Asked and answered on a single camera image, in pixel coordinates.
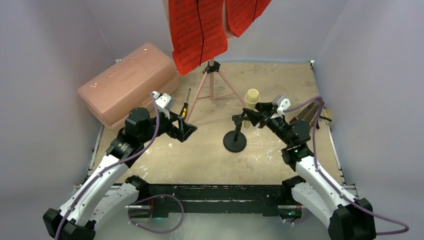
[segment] pink tripod stand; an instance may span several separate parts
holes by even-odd
[[[196,102],[199,99],[205,99],[205,98],[210,98],[212,100],[215,99],[222,99],[231,95],[235,95],[241,102],[241,104],[243,104],[243,106],[245,107],[245,101],[243,100],[243,98],[240,96],[240,94],[236,91],[236,89],[234,89],[233,85],[231,85],[230,81],[228,81],[228,79],[224,76],[224,74],[222,72],[220,72],[220,64],[217,61],[214,61],[214,59],[210,59],[207,63],[207,67],[205,67],[204,69],[204,75],[203,78],[201,79],[200,85],[197,89],[196,92],[196,96],[194,97],[193,102],[191,103],[191,106],[189,107],[188,110],[188,114],[187,114],[187,118],[185,119],[185,122],[188,123],[189,122],[189,118],[190,115],[193,112],[193,109],[195,108]],[[217,72],[219,74],[219,76],[222,78],[222,80],[224,80],[224,82],[228,85],[228,87],[231,89],[232,93],[227,94],[227,95],[223,95],[223,96],[214,96],[214,72]],[[203,84],[205,84],[206,81],[206,77],[209,74],[209,96],[202,96],[199,97],[199,94],[202,90]]]

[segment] beige cylinder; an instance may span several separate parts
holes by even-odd
[[[259,102],[259,91],[252,88],[247,91],[244,96],[244,101],[246,102],[246,108],[250,110],[255,110],[256,104]],[[251,126],[250,121],[244,121],[244,128],[248,129]]]

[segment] screwdriver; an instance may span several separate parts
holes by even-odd
[[[189,107],[189,97],[190,97],[190,91],[192,89],[188,89],[187,98],[185,99],[184,105],[182,106],[181,112],[179,113],[182,116],[182,119],[186,119],[187,116],[187,108]]]

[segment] black round base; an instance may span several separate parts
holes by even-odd
[[[232,152],[232,153],[239,153],[245,149],[247,145],[246,136],[239,132],[237,141],[234,141],[234,135],[236,134],[235,130],[229,131],[224,136],[224,147]]]

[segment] music stand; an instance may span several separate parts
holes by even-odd
[[[168,8],[168,0],[162,0],[163,2],[163,8],[165,10],[165,15],[167,18],[167,22],[168,22],[168,27],[170,27],[170,15],[169,15],[169,8]],[[226,5],[225,2],[222,6],[222,12],[225,13],[226,12]],[[227,25],[227,16],[226,14],[222,15],[222,24],[224,26],[224,30],[225,30],[225,36],[227,38],[227,41],[230,41],[234,35],[233,33],[230,31],[228,25]],[[191,103],[191,105],[188,106],[188,113],[187,113],[187,117],[185,118],[185,122],[188,123],[189,118],[193,112],[193,109],[195,108],[196,102],[199,99],[205,99],[205,98],[209,98],[211,100],[215,100],[215,99],[222,99],[231,95],[235,95],[241,102],[241,104],[245,107],[245,101],[244,99],[239,95],[239,93],[236,91],[236,89],[233,87],[233,85],[231,85],[230,81],[228,81],[228,79],[224,76],[224,74],[220,71],[220,64],[214,60],[214,58],[210,59],[207,62],[207,67],[204,68],[204,75],[203,78],[200,81],[200,85],[197,89],[196,95],[194,97],[193,102]],[[223,95],[223,96],[218,96],[215,97],[214,95],[214,73],[218,73],[219,76],[222,78],[222,80],[227,84],[227,86],[231,89],[232,93],[227,94],[227,95]],[[205,84],[206,78],[209,75],[209,95],[208,96],[202,96],[199,97],[199,94],[202,90],[203,85]]]
[[[228,96],[231,96],[231,95],[234,94],[240,100],[241,104],[244,107],[246,106],[243,98],[236,91],[236,89],[233,87],[233,85],[231,85],[230,81],[228,81],[228,79],[225,77],[225,75],[220,71],[220,66],[221,66],[221,64],[219,64],[219,62],[215,61],[214,58],[210,59],[207,62],[207,67],[204,68],[204,71],[203,71],[204,75],[203,75],[203,78],[200,81],[200,85],[197,89],[196,95],[194,96],[193,102],[191,103],[191,106],[188,106],[188,114],[187,114],[187,117],[185,119],[186,123],[189,122],[190,115],[192,114],[193,109],[195,108],[196,102],[199,99],[209,98],[211,100],[215,100],[215,99],[222,99],[222,98],[225,98],[225,97],[228,97]],[[222,78],[222,80],[224,80],[224,82],[227,84],[227,86],[231,89],[232,93],[215,97],[215,95],[214,95],[214,72],[217,72],[219,74],[219,76]],[[207,78],[208,75],[209,75],[209,95],[199,97],[199,94],[202,90],[203,85],[205,84],[205,81],[206,81],[206,78]]]

